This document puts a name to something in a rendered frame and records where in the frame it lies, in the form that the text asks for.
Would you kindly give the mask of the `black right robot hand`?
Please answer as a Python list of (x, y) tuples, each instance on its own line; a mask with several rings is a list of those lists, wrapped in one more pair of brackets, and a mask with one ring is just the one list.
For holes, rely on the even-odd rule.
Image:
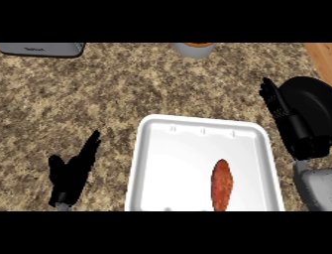
[(316, 136), (301, 113), (285, 101), (272, 80), (261, 79), (258, 95), (272, 115), (285, 149), (294, 160), (303, 161), (329, 155), (331, 138)]

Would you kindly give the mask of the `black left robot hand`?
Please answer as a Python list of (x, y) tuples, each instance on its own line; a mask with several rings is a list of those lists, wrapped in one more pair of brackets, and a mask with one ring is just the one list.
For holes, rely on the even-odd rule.
[(53, 184), (49, 205), (56, 207), (59, 202), (74, 206), (81, 193), (94, 163), (94, 154), (100, 144), (99, 131), (94, 130), (84, 142), (80, 153), (65, 162), (58, 155), (49, 157), (49, 178)]

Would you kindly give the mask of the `orange sweet potato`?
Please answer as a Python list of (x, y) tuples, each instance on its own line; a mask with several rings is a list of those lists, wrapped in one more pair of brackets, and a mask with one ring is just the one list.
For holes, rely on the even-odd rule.
[(224, 159), (214, 165), (211, 176), (211, 200), (214, 211), (226, 211), (233, 191), (233, 175)]

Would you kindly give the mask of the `white rectangular tray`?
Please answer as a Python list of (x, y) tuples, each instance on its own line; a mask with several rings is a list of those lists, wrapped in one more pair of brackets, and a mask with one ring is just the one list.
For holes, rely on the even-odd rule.
[(152, 114), (139, 123), (127, 211), (210, 211), (211, 176), (224, 160), (233, 175), (229, 211), (282, 211), (270, 142), (244, 121)]

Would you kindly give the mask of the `grey cylindrical container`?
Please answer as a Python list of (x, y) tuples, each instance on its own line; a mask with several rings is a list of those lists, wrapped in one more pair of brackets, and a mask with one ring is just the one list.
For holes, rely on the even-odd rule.
[(177, 53), (192, 59), (201, 59), (210, 55), (214, 50), (214, 43), (176, 43), (174, 49)]

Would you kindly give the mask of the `grey appliance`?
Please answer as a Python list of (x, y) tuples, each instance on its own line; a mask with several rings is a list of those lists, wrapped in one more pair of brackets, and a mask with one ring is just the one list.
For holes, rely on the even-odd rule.
[(0, 43), (0, 53), (40, 58), (77, 58), (84, 43)]

